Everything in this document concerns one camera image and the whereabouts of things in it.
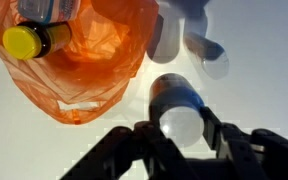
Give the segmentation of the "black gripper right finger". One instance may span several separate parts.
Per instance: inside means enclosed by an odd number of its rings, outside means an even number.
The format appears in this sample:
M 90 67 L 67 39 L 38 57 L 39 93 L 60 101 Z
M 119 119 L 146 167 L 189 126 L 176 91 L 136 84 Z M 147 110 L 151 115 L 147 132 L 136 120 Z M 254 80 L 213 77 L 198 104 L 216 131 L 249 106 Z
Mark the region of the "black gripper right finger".
M 288 180 L 288 140 L 268 129 L 247 134 L 202 107 L 203 137 L 216 158 L 229 161 L 239 180 Z

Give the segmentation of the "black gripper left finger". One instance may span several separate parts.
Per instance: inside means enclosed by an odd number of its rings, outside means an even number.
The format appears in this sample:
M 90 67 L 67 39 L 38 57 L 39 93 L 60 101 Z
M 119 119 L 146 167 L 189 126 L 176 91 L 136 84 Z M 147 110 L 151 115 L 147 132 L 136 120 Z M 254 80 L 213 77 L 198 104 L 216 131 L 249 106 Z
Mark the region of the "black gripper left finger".
M 114 127 L 60 180 L 119 180 L 137 160 L 143 162 L 148 180 L 164 180 L 163 168 L 150 144 L 150 137 L 163 136 L 160 128 L 148 121 L 137 123 L 133 130 Z

